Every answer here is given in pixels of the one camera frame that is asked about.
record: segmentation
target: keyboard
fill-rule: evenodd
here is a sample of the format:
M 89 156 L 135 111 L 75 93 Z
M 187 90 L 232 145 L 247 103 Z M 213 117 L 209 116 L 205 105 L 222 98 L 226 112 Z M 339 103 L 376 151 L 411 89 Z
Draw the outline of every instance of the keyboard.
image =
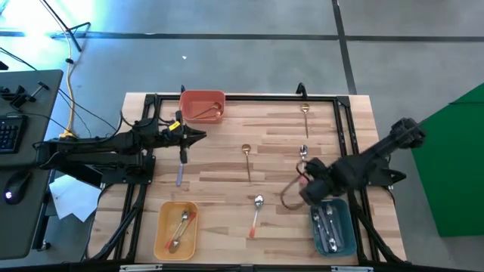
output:
M 0 154 L 18 152 L 26 123 L 25 115 L 0 116 Z

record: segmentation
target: yellow tray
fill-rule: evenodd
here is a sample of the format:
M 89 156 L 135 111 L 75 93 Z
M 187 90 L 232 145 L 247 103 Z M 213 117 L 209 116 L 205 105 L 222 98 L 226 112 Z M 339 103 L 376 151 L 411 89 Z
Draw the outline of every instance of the yellow tray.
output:
M 197 216 L 188 225 L 180 239 L 180 246 L 174 253 L 170 253 L 165 245 L 172 238 L 176 228 L 182 220 L 184 210 L 196 212 Z M 186 261 L 195 253 L 197 244 L 198 207 L 193 202 L 165 202 L 161 205 L 158 215 L 157 238 L 154 243 L 154 255 L 161 261 Z

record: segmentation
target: concrete floor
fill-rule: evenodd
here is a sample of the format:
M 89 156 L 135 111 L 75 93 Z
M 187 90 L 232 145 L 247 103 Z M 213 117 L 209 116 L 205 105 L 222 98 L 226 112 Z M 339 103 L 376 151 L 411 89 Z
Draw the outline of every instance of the concrete floor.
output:
M 91 21 L 93 31 L 164 33 L 243 33 L 335 35 L 331 0 L 271 1 L 65 1 L 54 9 L 74 25 Z M 27 32 L 57 30 L 33 5 L 20 13 L 16 2 L 0 17 L 0 27 Z M 484 36 L 484 2 L 480 0 L 340 0 L 347 35 Z M 227 92 L 292 93 L 304 82 L 311 94 L 348 94 L 338 41 L 243 41 L 80 39 L 72 76 L 76 100 L 111 124 L 118 121 L 127 91 L 178 91 L 214 88 Z M 38 36 L 0 38 L 6 48 L 38 69 L 63 69 L 64 40 Z M 484 81 L 483 43 L 348 42 L 358 94 L 371 96 L 378 132 L 385 136 L 403 116 L 422 120 Z M 6 56 L 11 70 L 28 70 Z M 67 123 L 68 107 L 60 98 L 53 118 Z M 93 134 L 110 132 L 104 123 L 79 112 Z M 75 130 L 88 137 L 83 124 Z M 48 137 L 61 129 L 49 126 Z M 415 264 L 484 270 L 484 237 L 440 238 L 409 152 L 399 151 L 392 167 L 408 174 L 395 186 L 396 210 L 408 260 Z M 52 248 L 31 252 L 0 267 L 78 261 L 90 220 L 53 220 L 47 238 Z

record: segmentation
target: wooden tabletop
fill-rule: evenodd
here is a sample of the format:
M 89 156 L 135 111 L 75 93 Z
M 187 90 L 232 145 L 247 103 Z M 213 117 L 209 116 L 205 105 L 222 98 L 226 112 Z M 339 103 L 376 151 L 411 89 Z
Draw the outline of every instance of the wooden tabletop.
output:
M 144 93 L 128 93 L 123 114 L 133 122 L 141 117 Z M 378 141 L 370 98 L 350 96 L 352 115 L 360 150 Z M 227 101 L 225 117 L 218 125 L 188 124 L 206 131 L 207 137 L 188 152 L 183 182 L 176 187 L 179 148 L 156 149 L 157 165 L 144 204 L 136 262 L 156 263 L 154 240 L 158 211 L 170 200 L 192 201 L 198 205 L 197 249 L 189 263 L 210 264 L 357 264 L 356 255 L 325 258 L 315 251 L 309 229 L 308 208 L 286 210 L 279 194 L 297 173 L 299 147 L 309 147 L 309 157 L 317 156 L 330 164 L 340 156 L 334 110 L 331 103 L 309 103 L 309 139 L 306 138 L 300 102 Z M 173 119 L 178 101 L 164 101 L 162 117 Z M 343 121 L 347 133 L 346 121 Z M 247 179 L 242 144 L 250 144 L 252 182 Z M 119 225 L 126 185 L 112 186 L 101 198 L 92 228 L 88 253 L 93 255 L 109 240 Z M 254 216 L 253 199 L 264 196 L 256 237 L 249 238 Z M 389 194 L 369 187 L 371 214 L 375 228 L 388 246 L 405 259 L 395 207 Z M 297 188 L 286 195 L 298 202 Z M 131 238 L 128 229 L 124 252 Z M 366 255 L 370 258 L 368 238 L 361 226 Z

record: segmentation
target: yellow cable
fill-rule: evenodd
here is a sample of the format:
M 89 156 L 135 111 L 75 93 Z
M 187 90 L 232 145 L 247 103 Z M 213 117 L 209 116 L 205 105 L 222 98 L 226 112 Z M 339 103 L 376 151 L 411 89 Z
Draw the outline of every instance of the yellow cable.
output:
M 60 30 L 62 31 L 62 33 L 64 34 L 64 37 L 66 38 L 66 41 L 67 41 L 67 44 L 69 45 L 69 59 L 72 60 L 72 48 L 70 46 L 70 40 L 69 38 L 67 37 L 67 33 L 66 31 L 64 30 L 64 28 L 62 27 L 61 23 L 59 23 L 59 21 L 57 21 L 57 18 L 52 14 L 52 12 L 47 8 L 47 6 L 44 4 L 44 2 L 42 0 L 39 0 L 39 2 L 44 6 L 44 8 L 48 11 L 48 13 L 52 16 L 52 18 L 54 18 L 55 20 L 55 23 L 58 24 L 58 26 L 60 27 Z M 67 129 L 68 131 L 64 131 L 63 134 L 61 134 L 60 136 L 61 137 L 66 137 L 66 136 L 75 136 L 71 133 L 72 131 L 72 128 L 73 128 L 73 122 L 74 122 L 74 93 L 73 93 L 73 89 L 71 87 L 71 84 L 70 84 L 70 76 L 71 76 L 71 69 L 70 69 L 70 63 L 67 63 L 67 77 L 66 77 L 66 84 L 67 84 L 67 90 L 69 90 L 69 96 L 70 96 L 70 115 L 69 115 L 69 123 L 67 124 Z

